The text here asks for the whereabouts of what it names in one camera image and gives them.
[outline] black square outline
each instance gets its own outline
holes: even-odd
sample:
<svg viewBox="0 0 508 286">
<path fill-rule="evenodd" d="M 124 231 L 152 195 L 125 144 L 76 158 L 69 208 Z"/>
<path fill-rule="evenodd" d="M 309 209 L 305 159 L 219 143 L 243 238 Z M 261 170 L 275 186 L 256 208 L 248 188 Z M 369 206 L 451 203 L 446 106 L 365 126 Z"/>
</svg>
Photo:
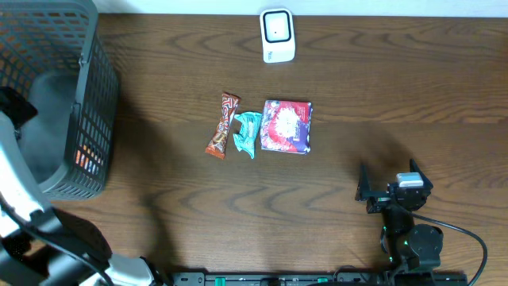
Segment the black square outline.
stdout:
<svg viewBox="0 0 508 286">
<path fill-rule="evenodd" d="M 266 16 L 268 14 L 279 14 L 279 13 L 285 13 L 286 16 L 287 16 L 287 29 L 289 30 L 289 37 L 285 40 L 278 40 L 278 41 L 270 41 L 268 40 L 268 37 L 267 37 L 267 21 L 266 21 Z M 285 41 L 289 41 L 291 40 L 291 22 L 290 22 L 290 18 L 289 18 L 289 13 L 287 11 L 284 11 L 284 10 L 278 10 L 278 11 L 271 11 L 271 12 L 266 12 L 264 15 L 263 15 L 263 28 L 264 28 L 264 39 L 272 44 L 272 43 L 281 43 L 281 42 L 285 42 Z"/>
</svg>

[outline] wood grain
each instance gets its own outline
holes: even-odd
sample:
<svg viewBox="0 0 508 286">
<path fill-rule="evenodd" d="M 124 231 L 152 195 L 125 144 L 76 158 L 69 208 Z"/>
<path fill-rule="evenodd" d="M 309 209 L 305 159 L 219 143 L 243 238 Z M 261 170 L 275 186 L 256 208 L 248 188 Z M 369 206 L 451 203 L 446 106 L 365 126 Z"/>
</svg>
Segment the wood grain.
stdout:
<svg viewBox="0 0 508 286">
<path fill-rule="evenodd" d="M 297 56 L 262 61 L 258 17 L 102 15 L 121 75 L 104 193 L 57 203 L 117 253 L 167 269 L 333 271 L 386 264 L 380 215 L 354 202 L 360 161 L 386 183 L 414 157 L 434 190 L 419 213 L 485 239 L 478 285 L 508 284 L 506 19 L 296 17 Z M 307 156 L 230 139 L 204 153 L 222 91 L 239 112 L 266 99 L 314 105 Z M 233 132 L 239 129 L 233 124 Z M 472 278 L 481 249 L 444 230 L 443 270 Z"/>
</svg>

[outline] basket bottom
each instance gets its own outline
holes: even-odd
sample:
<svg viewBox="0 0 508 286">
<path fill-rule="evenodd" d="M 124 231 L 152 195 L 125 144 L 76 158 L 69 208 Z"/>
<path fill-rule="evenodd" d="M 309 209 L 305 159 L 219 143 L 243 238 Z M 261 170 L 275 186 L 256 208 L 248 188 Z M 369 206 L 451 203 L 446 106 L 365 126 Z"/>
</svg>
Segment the basket bottom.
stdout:
<svg viewBox="0 0 508 286">
<path fill-rule="evenodd" d="M 77 82 L 77 75 L 47 71 L 38 75 L 30 88 L 28 101 L 37 108 L 38 114 L 21 128 L 19 145 L 39 184 L 53 175 L 64 161 Z"/>
</svg>

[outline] brown candy wrapper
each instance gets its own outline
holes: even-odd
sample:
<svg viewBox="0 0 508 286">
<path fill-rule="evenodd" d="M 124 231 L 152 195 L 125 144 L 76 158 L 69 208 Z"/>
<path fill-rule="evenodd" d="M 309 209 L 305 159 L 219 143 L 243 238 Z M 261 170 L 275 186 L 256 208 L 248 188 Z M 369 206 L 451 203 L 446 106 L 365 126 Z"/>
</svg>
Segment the brown candy wrapper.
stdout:
<svg viewBox="0 0 508 286">
<path fill-rule="evenodd" d="M 240 98 L 235 95 L 230 95 L 227 92 L 222 94 L 222 117 L 217 126 L 212 140 L 205 149 L 206 153 L 212 154 L 216 157 L 224 159 L 225 157 L 225 144 L 228 141 L 229 126 L 237 111 Z"/>
</svg>

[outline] snack wrapper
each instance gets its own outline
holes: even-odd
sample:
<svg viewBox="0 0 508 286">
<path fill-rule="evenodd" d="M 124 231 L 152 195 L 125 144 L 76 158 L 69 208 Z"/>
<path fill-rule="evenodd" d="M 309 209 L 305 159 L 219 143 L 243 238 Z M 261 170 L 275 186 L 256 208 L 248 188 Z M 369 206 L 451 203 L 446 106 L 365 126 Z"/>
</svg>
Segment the snack wrapper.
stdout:
<svg viewBox="0 0 508 286">
<path fill-rule="evenodd" d="M 237 110 L 240 98 L 235 95 L 230 95 L 227 92 L 222 94 L 222 117 L 217 126 L 212 140 L 205 149 L 206 153 L 212 154 L 216 157 L 224 159 L 225 145 L 228 141 L 229 126 Z"/>
<path fill-rule="evenodd" d="M 261 149 L 307 154 L 312 104 L 267 100 L 261 123 Z"/>
<path fill-rule="evenodd" d="M 235 145 L 238 152 L 244 150 L 251 156 L 251 159 L 254 159 L 256 155 L 256 138 L 260 131 L 261 116 L 259 112 L 244 112 L 235 115 L 235 119 L 241 122 L 240 133 L 233 134 Z"/>
</svg>

